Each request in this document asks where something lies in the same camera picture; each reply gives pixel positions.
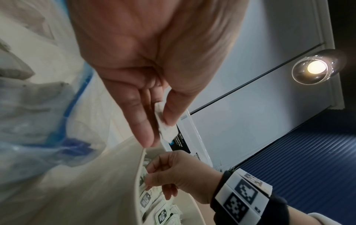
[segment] lamp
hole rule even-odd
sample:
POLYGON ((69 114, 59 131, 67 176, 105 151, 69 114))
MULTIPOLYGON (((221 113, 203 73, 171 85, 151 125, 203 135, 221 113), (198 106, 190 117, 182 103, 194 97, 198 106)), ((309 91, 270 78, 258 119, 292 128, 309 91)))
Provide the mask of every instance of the lamp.
POLYGON ((346 64, 346 55, 336 49, 321 50, 299 60, 292 69, 293 79, 303 85, 315 85, 339 73, 346 64))

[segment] light bulb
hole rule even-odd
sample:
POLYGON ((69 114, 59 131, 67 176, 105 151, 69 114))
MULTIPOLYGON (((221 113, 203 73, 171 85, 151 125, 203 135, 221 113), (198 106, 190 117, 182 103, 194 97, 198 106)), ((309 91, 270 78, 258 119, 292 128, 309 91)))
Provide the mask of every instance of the light bulb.
POLYGON ((316 60, 308 65, 307 70, 311 74, 320 74, 326 70, 326 65, 322 61, 316 60))

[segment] white frame edge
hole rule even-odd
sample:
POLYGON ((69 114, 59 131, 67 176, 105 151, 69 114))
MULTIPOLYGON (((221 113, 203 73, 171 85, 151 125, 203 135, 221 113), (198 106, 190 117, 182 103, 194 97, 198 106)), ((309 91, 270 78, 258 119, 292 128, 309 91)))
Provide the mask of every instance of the white frame edge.
MULTIPOLYGON (((319 30, 320 42, 324 43, 324 49, 334 49, 334 36, 331 26, 329 6, 327 0, 313 0, 314 13, 319 30)), ((344 97, 342 94, 340 75, 337 74, 327 81, 331 91, 332 105, 330 109, 344 109, 344 97)))

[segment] blue ribbed wall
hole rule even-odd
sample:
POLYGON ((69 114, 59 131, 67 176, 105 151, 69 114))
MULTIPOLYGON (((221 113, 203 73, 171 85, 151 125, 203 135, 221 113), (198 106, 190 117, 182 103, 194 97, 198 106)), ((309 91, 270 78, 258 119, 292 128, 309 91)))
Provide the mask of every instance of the blue ribbed wall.
POLYGON ((294 208, 356 224, 356 113, 328 110, 241 165, 294 208))

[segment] person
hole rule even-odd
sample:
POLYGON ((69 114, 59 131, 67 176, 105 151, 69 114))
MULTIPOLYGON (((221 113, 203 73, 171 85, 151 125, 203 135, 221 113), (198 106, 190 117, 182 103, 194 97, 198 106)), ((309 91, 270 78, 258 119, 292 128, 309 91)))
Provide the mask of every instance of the person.
MULTIPOLYGON (((235 174, 233 171, 218 172, 186 153, 178 150, 165 152, 154 158, 147 166, 149 173, 145 183, 149 190, 153 186, 162 186, 165 198, 177 196, 178 188, 192 195, 201 204, 210 204, 216 212, 214 221, 219 224, 237 224, 232 216, 220 209, 220 204, 214 201, 222 186, 235 174)), ((307 215, 286 205, 284 199, 272 193, 268 197, 268 204, 258 223, 251 225, 279 224, 279 225, 340 225, 339 223, 312 213, 307 215)))
POLYGON ((159 144, 153 104, 175 125, 210 82, 248 0, 67 0, 82 57, 98 72, 143 147, 159 144))

